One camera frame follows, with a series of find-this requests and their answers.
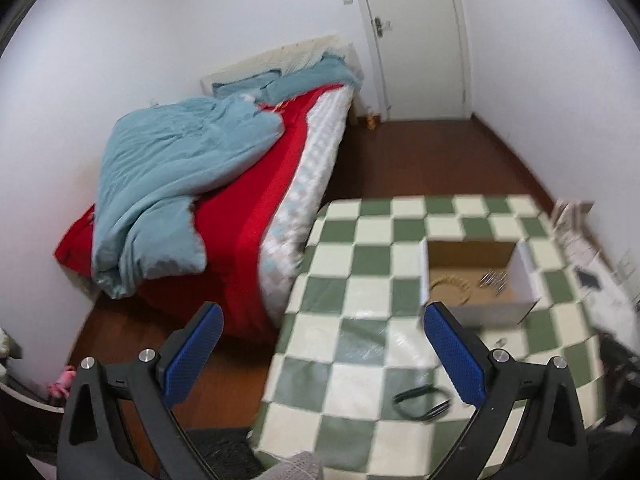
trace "baseboard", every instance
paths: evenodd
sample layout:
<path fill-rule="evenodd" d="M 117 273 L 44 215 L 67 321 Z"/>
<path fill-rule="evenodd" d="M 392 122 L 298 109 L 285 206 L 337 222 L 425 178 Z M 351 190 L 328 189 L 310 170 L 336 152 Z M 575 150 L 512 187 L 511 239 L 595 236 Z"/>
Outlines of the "baseboard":
<path fill-rule="evenodd" d="M 538 202 L 538 205 L 546 212 L 547 215 L 551 215 L 556 200 L 549 195 L 545 187 L 540 184 L 538 179 L 531 173 L 531 170 L 527 167 L 520 158 L 513 153 L 509 145 L 504 142 L 476 113 L 471 114 L 471 120 L 478 126 L 479 130 L 484 136 L 491 141 L 491 143 L 505 156 L 508 163 L 518 173 L 519 178 L 526 184 L 526 186 L 532 190 L 531 195 Z"/>

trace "cardboard box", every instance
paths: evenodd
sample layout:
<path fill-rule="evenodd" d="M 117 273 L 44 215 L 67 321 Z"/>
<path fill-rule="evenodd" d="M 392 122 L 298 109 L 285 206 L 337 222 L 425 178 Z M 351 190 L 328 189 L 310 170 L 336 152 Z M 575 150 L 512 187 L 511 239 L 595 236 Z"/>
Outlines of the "cardboard box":
<path fill-rule="evenodd" d="M 466 240 L 447 242 L 423 239 L 420 243 L 420 302 L 441 301 L 463 326 L 513 326 L 521 322 L 542 296 L 535 280 L 529 247 L 524 241 Z M 491 270 L 506 272 L 506 289 L 500 295 L 492 286 L 480 287 Z M 470 298 L 459 304 L 459 288 L 430 284 L 443 276 L 458 276 L 470 285 Z"/>

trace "pink toy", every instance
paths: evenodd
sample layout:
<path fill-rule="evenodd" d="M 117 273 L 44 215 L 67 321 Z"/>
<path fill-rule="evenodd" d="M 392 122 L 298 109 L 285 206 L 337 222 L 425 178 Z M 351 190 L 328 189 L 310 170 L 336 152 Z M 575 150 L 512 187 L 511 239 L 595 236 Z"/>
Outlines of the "pink toy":
<path fill-rule="evenodd" d="M 53 384 L 47 384 L 47 389 L 49 390 L 51 397 L 55 399 L 62 399 L 64 396 L 65 399 L 68 399 L 69 390 L 71 389 L 71 384 L 73 383 L 75 376 L 76 368 L 73 366 L 65 366 L 64 371 L 60 374 L 60 378 Z"/>

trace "screw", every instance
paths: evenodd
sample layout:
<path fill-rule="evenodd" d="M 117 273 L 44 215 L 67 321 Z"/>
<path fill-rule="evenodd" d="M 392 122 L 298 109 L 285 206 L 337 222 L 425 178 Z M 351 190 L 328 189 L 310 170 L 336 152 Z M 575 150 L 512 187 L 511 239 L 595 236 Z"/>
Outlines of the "screw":
<path fill-rule="evenodd" d="M 502 348 L 495 349 L 492 352 L 492 355 L 494 356 L 494 359 L 499 363 L 505 363 L 509 360 L 509 357 L 511 357 L 509 355 L 509 352 L 503 350 Z"/>
<path fill-rule="evenodd" d="M 152 361 L 154 357 L 156 357 L 156 351 L 151 348 L 146 348 L 138 354 L 138 359 L 140 359 L 143 363 Z"/>
<path fill-rule="evenodd" d="M 557 355 L 556 357 L 554 357 L 554 366 L 556 368 L 566 368 L 566 360 L 564 357 L 560 357 L 559 355 Z"/>
<path fill-rule="evenodd" d="M 93 365 L 95 365 L 95 359 L 93 357 L 85 357 L 84 359 L 82 359 L 82 362 L 80 363 L 80 366 L 85 370 L 88 370 Z"/>
<path fill-rule="evenodd" d="M 480 286 L 490 286 L 495 283 L 498 273 L 494 270 L 490 270 L 482 278 L 480 278 Z"/>

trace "white wall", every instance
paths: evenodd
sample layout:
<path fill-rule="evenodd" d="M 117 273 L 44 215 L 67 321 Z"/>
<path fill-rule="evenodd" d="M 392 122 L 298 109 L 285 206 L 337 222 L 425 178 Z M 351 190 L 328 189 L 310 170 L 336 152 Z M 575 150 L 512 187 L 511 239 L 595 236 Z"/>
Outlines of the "white wall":
<path fill-rule="evenodd" d="M 379 110 L 373 67 L 358 2 L 342 0 L 182 0 L 183 49 L 189 77 L 240 61 L 283 44 L 327 34 L 354 43 L 365 73 L 360 96 Z"/>
<path fill-rule="evenodd" d="M 0 326 L 25 383 L 57 377 L 91 302 L 52 252 L 94 201 L 114 122 L 200 94 L 207 69 L 286 43 L 353 41 L 378 109 L 357 2 L 38 0 L 0 58 Z"/>
<path fill-rule="evenodd" d="M 640 262 L 640 52 L 606 0 L 463 0 L 473 108 Z"/>
<path fill-rule="evenodd" d="M 94 201 L 113 123 L 198 91 L 174 1 L 38 0 L 0 58 L 0 326 L 22 378 L 57 377 L 91 308 L 52 253 Z"/>

